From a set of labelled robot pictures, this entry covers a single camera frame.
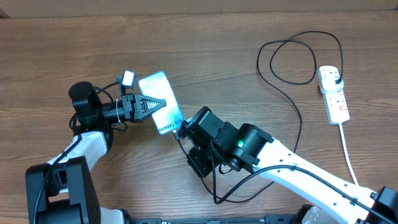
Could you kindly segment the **Samsung Galaxy smartphone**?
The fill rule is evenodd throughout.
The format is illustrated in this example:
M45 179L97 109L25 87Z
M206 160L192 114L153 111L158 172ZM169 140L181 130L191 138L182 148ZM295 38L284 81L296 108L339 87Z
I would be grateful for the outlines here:
M142 78L138 85L141 93L151 98L144 105L154 111L152 119L159 134L178 129L185 119L165 72Z

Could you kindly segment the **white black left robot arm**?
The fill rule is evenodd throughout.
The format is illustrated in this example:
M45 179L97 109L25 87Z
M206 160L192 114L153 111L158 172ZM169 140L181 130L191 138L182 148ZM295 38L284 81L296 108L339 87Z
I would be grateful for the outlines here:
M75 114L71 144L57 157L25 173L30 223L132 223L123 209L101 207L91 178L97 161L109 152L119 124L144 121L166 106L164 99L126 93L102 103L103 90L90 82L74 84L68 94Z

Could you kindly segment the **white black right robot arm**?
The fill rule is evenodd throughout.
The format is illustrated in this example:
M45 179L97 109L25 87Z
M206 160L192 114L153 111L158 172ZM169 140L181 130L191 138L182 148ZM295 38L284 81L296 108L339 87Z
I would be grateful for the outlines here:
M244 169L250 175L238 186L260 175L305 198L338 223L397 223L395 190L384 186L375 192L340 179L253 124L235 128L204 106L183 121L174 136L176 140L191 140L187 162L199 177L206 177L218 165L236 172Z

